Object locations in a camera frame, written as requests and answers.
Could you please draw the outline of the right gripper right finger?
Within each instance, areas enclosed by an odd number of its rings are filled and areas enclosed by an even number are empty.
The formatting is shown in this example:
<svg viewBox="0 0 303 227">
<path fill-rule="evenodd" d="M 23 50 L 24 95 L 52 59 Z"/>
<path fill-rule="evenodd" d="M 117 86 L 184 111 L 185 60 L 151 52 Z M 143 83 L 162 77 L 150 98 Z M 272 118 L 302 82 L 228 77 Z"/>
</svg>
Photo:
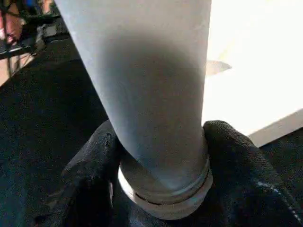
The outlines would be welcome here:
<svg viewBox="0 0 303 227">
<path fill-rule="evenodd" d="M 214 178 L 212 222 L 221 227 L 301 227 L 303 210 L 253 142 L 224 121 L 203 125 Z"/>
</svg>

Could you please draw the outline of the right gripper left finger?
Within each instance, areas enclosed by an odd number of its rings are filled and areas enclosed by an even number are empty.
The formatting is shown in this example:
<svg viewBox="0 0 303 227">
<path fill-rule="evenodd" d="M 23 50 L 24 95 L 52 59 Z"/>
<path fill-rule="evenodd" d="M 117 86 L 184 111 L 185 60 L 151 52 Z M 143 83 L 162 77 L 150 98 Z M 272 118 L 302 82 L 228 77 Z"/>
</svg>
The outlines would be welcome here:
<svg viewBox="0 0 303 227">
<path fill-rule="evenodd" d="M 110 121 L 103 122 L 62 171 L 50 209 L 37 227 L 107 227 L 121 161 L 121 144 Z"/>
</svg>

